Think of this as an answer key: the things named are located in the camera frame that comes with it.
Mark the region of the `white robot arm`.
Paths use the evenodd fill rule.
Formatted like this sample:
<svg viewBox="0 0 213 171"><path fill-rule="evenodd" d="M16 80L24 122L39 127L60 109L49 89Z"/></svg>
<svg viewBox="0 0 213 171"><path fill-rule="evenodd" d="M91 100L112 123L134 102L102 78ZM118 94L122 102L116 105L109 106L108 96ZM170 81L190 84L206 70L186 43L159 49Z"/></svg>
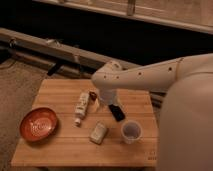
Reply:
<svg viewBox="0 0 213 171"><path fill-rule="evenodd" d="M106 103L117 89L164 92L156 171L213 171L213 53L128 70L110 61L92 82Z"/></svg>

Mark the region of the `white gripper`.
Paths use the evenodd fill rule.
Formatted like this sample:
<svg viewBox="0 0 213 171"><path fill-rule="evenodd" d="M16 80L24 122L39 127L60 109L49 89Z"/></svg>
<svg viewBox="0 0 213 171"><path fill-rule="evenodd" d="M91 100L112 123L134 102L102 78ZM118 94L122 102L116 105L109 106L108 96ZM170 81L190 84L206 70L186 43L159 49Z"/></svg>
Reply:
<svg viewBox="0 0 213 171"><path fill-rule="evenodd" d="M112 90L100 90L99 91L100 101L105 105L117 105L117 91L115 89Z"/></svg>

